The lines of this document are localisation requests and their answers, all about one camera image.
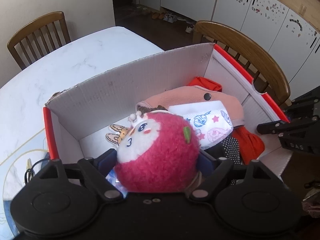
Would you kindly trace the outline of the blue card pack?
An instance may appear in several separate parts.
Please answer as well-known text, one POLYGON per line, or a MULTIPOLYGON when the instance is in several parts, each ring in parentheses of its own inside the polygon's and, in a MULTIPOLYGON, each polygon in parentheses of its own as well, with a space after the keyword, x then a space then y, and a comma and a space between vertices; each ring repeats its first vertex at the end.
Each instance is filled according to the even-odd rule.
POLYGON ((121 184, 120 180, 114 169, 112 169, 109 174, 106 176, 106 180, 111 183, 118 191, 121 192, 124 198, 127 197, 128 191, 127 189, 121 184))

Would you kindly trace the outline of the black dotted glove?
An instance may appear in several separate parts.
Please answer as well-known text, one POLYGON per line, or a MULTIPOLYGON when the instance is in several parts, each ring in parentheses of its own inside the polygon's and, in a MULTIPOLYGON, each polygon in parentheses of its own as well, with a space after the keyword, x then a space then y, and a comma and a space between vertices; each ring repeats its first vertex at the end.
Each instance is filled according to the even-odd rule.
POLYGON ((222 156, 231 159, 235 164, 241 164, 239 142, 234 137, 227 137, 221 141, 222 156))

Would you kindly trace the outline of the red knotted cloth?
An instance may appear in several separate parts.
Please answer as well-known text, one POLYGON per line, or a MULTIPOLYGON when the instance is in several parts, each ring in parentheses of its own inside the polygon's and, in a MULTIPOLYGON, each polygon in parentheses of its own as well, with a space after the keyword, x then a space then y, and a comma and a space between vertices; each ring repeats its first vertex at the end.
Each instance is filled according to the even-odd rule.
MULTIPOLYGON (((215 92, 222 92, 222 86, 205 77, 195 77, 189 86, 200 86, 215 92)), ((232 137, 238 140, 242 160, 247 165, 251 160, 257 159, 265 150, 263 141, 257 135, 249 132, 244 126, 234 128, 232 137)))

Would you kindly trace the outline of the cartoon face plush keychain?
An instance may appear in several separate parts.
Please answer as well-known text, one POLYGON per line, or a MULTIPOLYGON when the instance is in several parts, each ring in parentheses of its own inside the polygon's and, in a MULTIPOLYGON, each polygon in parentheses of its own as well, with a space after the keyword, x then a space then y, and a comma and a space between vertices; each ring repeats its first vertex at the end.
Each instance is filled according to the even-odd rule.
POLYGON ((126 137, 127 133, 130 131, 130 128, 118 124, 112 124, 109 126, 109 130, 111 133, 106 133, 105 139, 108 142, 118 146, 126 137))

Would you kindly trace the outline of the pink cartoon sticker packet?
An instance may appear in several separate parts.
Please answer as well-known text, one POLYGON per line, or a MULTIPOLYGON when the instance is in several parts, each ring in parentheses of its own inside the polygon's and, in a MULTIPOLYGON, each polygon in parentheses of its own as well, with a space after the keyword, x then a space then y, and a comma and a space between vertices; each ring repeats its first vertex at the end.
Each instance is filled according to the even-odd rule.
POLYGON ((204 150, 217 145, 233 131, 233 124, 221 101, 174 105, 168 111, 190 123, 204 150))

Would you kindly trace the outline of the red white cardboard box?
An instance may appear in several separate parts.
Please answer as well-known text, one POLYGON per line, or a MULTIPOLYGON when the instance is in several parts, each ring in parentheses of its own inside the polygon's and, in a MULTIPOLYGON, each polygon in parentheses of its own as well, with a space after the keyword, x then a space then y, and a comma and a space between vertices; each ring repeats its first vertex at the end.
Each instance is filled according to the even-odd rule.
POLYGON ((259 124, 286 120, 231 55, 202 43, 133 61, 53 95, 43 109, 50 157, 65 164, 98 157, 111 147, 108 126, 126 125, 137 107, 168 108, 207 98, 221 101, 233 125, 251 133, 259 124))

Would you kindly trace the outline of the pink fuzzy plush ball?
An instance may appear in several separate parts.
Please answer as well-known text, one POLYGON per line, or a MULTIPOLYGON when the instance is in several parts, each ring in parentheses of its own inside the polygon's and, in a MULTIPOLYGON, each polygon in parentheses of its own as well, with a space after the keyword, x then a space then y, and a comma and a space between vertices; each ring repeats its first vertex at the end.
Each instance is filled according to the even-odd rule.
POLYGON ((115 172, 129 192, 183 192, 197 175, 200 142, 183 117, 150 112, 117 148, 115 172))

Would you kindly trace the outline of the light wooden chair near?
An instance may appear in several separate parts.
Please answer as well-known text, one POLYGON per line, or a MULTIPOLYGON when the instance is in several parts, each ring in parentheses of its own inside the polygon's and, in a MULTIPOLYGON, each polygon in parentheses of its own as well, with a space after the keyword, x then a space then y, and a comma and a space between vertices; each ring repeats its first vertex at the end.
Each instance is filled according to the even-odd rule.
POLYGON ((283 71, 259 44, 243 33, 227 25, 210 22, 196 22, 193 29, 193 43, 203 39, 222 44, 225 52, 230 54, 245 70, 254 67, 253 85, 258 85, 258 92, 271 93, 272 99, 280 106, 290 96, 290 87, 283 71))

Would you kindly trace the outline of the dark wooden chair far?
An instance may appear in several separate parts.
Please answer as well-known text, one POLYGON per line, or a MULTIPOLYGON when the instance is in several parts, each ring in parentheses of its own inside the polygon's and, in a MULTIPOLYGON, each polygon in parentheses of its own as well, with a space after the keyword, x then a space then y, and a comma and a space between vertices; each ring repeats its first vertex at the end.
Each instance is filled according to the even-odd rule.
POLYGON ((54 11, 31 21, 7 43, 7 49, 21 70, 71 42, 65 14, 54 11))

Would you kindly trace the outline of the white wall cabinet unit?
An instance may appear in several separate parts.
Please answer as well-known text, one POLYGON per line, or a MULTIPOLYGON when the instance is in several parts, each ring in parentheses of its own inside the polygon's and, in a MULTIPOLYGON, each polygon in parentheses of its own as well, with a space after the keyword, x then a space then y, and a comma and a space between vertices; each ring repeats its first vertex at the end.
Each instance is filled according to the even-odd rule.
POLYGON ((195 21, 232 27, 263 47, 296 98, 319 85, 319 0, 137 0, 195 21))

